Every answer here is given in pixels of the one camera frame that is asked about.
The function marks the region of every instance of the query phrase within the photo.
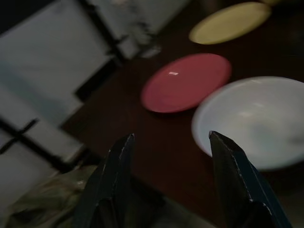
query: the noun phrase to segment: table surface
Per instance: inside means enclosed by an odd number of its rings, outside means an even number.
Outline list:
[[[190,3],[159,35],[162,52],[150,59],[136,58],[107,80],[73,115],[63,129],[91,150],[105,155],[123,135],[135,133],[133,174],[219,227],[225,227],[213,180],[209,156],[195,144],[191,120],[195,109],[176,114],[145,110],[140,93],[145,82],[162,66],[193,53],[215,53],[232,64],[231,81],[254,76],[282,76],[304,81],[304,38],[302,13],[273,15],[251,33],[223,44],[191,43],[188,34],[203,18],[197,1]],[[290,175],[304,166],[266,173],[275,192],[283,186],[299,186]]]

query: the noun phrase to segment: white plate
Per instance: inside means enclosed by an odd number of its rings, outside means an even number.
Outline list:
[[[243,79],[209,96],[197,108],[192,134],[211,154],[209,131],[234,140],[260,170],[304,159],[304,83],[282,77]]]

